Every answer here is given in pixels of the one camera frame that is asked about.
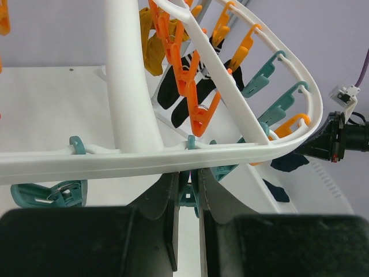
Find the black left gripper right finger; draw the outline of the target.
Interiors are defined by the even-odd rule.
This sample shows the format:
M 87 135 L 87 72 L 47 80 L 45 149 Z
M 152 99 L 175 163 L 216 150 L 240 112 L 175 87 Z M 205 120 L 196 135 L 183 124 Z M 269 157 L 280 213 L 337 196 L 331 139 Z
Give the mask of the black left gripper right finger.
M 197 171 L 202 276 L 367 276 L 368 222 L 354 215 L 259 214 Z

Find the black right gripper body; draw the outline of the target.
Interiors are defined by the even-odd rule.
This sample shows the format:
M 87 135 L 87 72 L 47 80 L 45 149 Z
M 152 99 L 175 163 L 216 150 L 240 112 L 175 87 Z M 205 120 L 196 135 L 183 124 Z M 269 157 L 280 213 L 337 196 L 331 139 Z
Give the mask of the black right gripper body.
M 329 113 L 324 124 L 293 152 L 299 155 L 339 162 L 345 151 L 345 115 Z

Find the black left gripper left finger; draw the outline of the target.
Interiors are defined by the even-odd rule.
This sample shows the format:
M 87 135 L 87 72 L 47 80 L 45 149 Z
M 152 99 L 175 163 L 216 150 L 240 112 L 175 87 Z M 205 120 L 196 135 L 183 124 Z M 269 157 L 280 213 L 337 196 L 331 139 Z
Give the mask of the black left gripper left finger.
M 172 276 L 179 173 L 126 206 L 13 209 L 1 217 L 2 276 Z

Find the teal front clothes peg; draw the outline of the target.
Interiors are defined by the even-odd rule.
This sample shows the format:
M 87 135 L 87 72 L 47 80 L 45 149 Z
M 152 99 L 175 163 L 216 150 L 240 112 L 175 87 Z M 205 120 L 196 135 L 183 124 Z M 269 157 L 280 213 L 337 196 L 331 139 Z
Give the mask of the teal front clothes peg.
M 225 176 L 227 176 L 238 165 L 218 166 L 211 168 L 211 171 L 215 179 L 220 182 Z M 184 189 L 179 192 L 179 204 L 181 207 L 193 207 L 197 218 L 199 218 L 199 197 L 198 197 L 198 173 L 197 169 L 183 171 L 180 173 L 180 177 L 184 178 L 187 182 Z

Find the white round sock hanger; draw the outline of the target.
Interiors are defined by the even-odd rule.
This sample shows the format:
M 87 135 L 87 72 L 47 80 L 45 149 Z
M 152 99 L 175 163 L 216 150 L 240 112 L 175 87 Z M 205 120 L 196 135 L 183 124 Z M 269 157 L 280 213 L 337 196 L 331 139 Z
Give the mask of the white round sock hanger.
M 75 155 L 72 148 L 2 153 L 1 184 L 132 177 L 264 162 L 293 151 L 317 129 L 323 114 L 317 84 L 296 55 L 266 25 L 261 26 L 258 36 L 271 50 L 285 51 L 282 57 L 285 66 L 299 81 L 308 84 L 302 91 L 310 123 L 300 122 L 295 132 L 273 141 L 262 130 L 186 3 L 158 1 L 157 4 L 183 23 L 245 143 L 201 143 L 196 150 L 188 150 L 185 143 L 164 148 L 144 73 L 138 4 L 136 1 L 107 1 L 106 68 L 115 149 L 88 145 L 85 155 Z

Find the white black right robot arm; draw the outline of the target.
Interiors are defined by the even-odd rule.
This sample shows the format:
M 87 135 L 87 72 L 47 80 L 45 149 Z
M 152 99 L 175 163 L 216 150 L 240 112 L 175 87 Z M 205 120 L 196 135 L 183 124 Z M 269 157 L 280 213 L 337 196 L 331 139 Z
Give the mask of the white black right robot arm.
M 329 113 L 323 125 L 294 153 L 337 163 L 344 158 L 346 150 L 367 152 L 368 121 L 359 113 L 353 115 L 360 117 L 363 123 L 346 119 L 339 111 Z

